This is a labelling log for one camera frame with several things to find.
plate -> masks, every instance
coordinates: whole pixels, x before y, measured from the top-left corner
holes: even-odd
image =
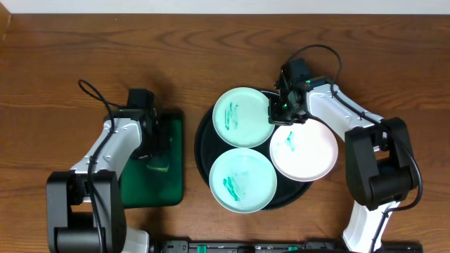
[[[275,168],[255,150],[234,148],[215,160],[210,188],[217,202],[228,210],[241,214],[256,212],[275,195]]]
[[[251,88],[235,88],[224,93],[212,111],[212,123],[226,143],[253,148],[265,142],[274,131],[269,124],[269,99]]]
[[[269,152],[275,168],[284,176],[296,181],[314,181],[334,167],[338,142],[325,124],[308,119],[304,124],[277,128]]]

round black tray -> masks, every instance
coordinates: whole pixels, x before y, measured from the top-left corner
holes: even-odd
[[[276,96],[270,93],[264,92],[266,96]],[[214,125],[212,124],[212,109],[211,108],[203,117],[200,126],[198,126],[197,134],[195,135],[195,162],[197,163],[198,171],[203,178],[206,185],[210,186],[210,171],[214,161],[226,151],[233,149],[232,145],[224,142],[216,133]],[[263,144],[254,147],[252,149],[260,152],[265,157],[270,159],[269,144],[271,137]],[[277,169],[276,180],[277,187],[274,198],[272,201],[262,210],[277,209],[289,205],[296,201],[300,196],[304,194],[311,186],[312,182],[298,182],[292,179],[288,179],[282,175]]]

white robotic arm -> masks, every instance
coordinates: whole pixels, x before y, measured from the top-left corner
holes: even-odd
[[[382,119],[381,116],[370,113],[369,111],[363,109],[360,105],[357,105],[354,101],[350,100],[350,98],[339,90],[337,85],[335,85],[335,91],[339,93],[341,99],[345,100],[345,102],[353,108],[356,108],[360,112],[365,112],[366,116],[378,122]],[[370,123],[366,119],[360,118],[360,116],[349,110],[335,97],[333,97],[330,92],[330,84],[315,87],[308,92],[307,106],[308,111],[312,116],[321,119],[343,141],[345,141],[345,132],[356,127],[364,128],[373,126],[373,123]],[[374,147],[374,151],[379,151],[379,149],[379,147]],[[342,234],[342,239],[344,240],[347,248],[353,252],[369,252],[378,224],[380,224],[383,218],[383,212],[387,208],[397,207],[399,204],[400,202],[392,201],[380,205],[376,210],[369,211],[367,207],[362,206],[355,201],[349,225]],[[383,234],[386,224],[387,221],[384,223],[380,235],[375,243],[375,250],[381,247],[381,235]]]
[[[383,119],[370,113],[344,95],[337,85],[332,88],[332,80],[327,77],[311,78],[303,59],[288,61],[281,69],[275,83],[280,96],[270,100],[269,122],[289,125],[318,119],[345,142],[347,185],[355,202],[342,239],[353,252],[377,250],[389,219],[386,210],[398,207],[417,186],[412,161],[392,139],[394,134],[400,136],[411,150],[405,123],[399,118]],[[390,150],[388,158],[375,158],[374,152],[386,150]]]
[[[97,164],[96,173],[101,170],[115,171],[118,178],[125,168],[125,164],[130,155],[142,142],[142,129],[138,121],[129,118],[118,118],[115,120],[115,134],[111,136],[107,145],[102,148]],[[93,155],[100,143],[108,135],[111,128],[111,121],[103,123],[103,130],[97,141],[84,158],[76,163],[71,170],[76,174],[87,174],[89,158]],[[90,197],[85,197],[84,202],[90,202]],[[127,227],[126,239],[122,253],[148,253],[150,236],[145,231]]]

robotic arm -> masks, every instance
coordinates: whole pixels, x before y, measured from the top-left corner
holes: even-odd
[[[418,185],[412,161],[380,124],[387,127],[391,135],[398,136],[412,153],[408,130],[399,118],[383,119],[363,109],[336,85],[332,92],[332,83],[328,77],[312,78],[303,59],[288,61],[275,83],[280,97],[270,100],[269,122],[291,125],[314,118],[345,141],[347,185],[355,202],[342,239],[350,251],[370,252],[374,238],[373,249],[381,247],[385,219],[389,219],[383,218],[385,211],[398,207]],[[355,111],[372,120],[364,119]],[[375,158],[374,152],[388,150],[388,158]]]
[[[96,191],[96,207],[101,222],[99,236],[95,216],[73,212],[71,206],[91,202],[88,167],[115,121],[114,134],[97,155],[91,180]],[[51,252],[150,252],[150,236],[127,227],[118,178],[130,157],[139,159],[168,149],[169,140],[158,133],[158,117],[153,94],[145,89],[129,91],[127,106],[106,117],[103,131],[84,158],[70,171],[53,172],[47,181],[47,222]]]

wood grain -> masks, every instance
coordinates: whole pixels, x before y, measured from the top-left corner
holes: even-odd
[[[48,251],[46,179],[82,158],[105,115],[101,103],[79,90],[79,78],[118,103],[129,88],[145,87],[186,114],[183,202],[127,210],[129,226],[192,240],[337,238],[353,203],[342,143],[335,168],[303,197],[248,215],[214,200],[193,156],[198,124],[223,92],[272,89],[293,51],[321,43],[344,59],[338,84],[350,98],[409,127],[423,200],[394,214],[383,240],[450,252],[449,41],[448,16],[15,15],[0,54],[0,251]],[[305,57],[317,75],[336,70],[325,51]]]

